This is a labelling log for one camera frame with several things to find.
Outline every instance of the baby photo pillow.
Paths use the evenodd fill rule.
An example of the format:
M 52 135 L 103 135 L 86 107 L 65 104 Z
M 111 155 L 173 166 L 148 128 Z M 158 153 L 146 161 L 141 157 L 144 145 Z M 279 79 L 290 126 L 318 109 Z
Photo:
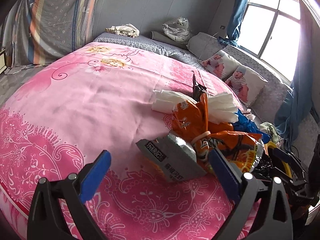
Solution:
M 211 74 L 220 79 L 225 79 L 237 69 L 240 62 L 229 56 L 223 50 L 219 50 L 209 59 L 202 61 L 201 65 Z
M 225 82 L 245 106 L 249 107 L 268 83 L 253 69 L 240 65 Z

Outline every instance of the gray bedsheet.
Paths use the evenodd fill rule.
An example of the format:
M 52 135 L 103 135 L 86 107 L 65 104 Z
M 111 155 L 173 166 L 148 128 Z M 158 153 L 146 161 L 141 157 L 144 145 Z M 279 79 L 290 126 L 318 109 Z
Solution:
M 167 57 L 173 57 L 179 59 L 179 61 L 192 65 L 198 69 L 206 71 L 199 63 L 198 59 L 191 52 L 177 48 L 175 46 L 154 41 L 145 36 L 138 36 L 136 38 L 130 38 L 112 33 L 102 33 L 95 40 L 95 42 L 107 42 L 134 47 L 137 49 L 144 49 Z

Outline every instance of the pink bedspread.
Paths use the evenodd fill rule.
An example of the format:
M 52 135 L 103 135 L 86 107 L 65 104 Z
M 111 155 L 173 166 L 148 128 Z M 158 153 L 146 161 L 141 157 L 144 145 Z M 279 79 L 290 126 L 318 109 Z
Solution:
M 171 116 L 151 110 L 153 90 L 190 94 L 192 70 L 209 94 L 232 93 L 207 72 L 108 43 L 88 44 L 17 90 L 0 111 L 0 208 L 21 238 L 39 178 L 64 179 L 106 149 L 111 168 L 86 206 L 109 239 L 211 239 L 233 208 L 218 180 L 168 184 L 135 145 L 168 133 Z

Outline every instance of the white tiger plush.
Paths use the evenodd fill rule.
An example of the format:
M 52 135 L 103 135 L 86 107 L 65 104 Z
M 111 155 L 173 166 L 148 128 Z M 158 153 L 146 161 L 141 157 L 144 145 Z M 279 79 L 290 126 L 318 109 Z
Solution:
M 178 43 L 187 44 L 191 38 L 189 21 L 185 17 L 179 17 L 172 21 L 166 22 L 162 25 L 162 28 L 165 35 Z

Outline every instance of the gray wall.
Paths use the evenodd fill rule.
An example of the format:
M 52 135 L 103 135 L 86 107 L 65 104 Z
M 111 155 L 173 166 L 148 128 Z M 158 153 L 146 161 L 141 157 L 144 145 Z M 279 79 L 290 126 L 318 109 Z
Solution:
M 232 14 L 233 5 L 235 0 L 221 0 L 217 8 L 217 11 L 213 17 L 211 25 L 208 30 L 208 34 L 225 38 L 227 36 L 227 26 Z
M 162 30 L 173 18 L 188 18 L 192 30 L 208 32 L 220 0 L 98 0 L 95 7 L 96 36 L 112 25 L 131 23 L 141 34 Z

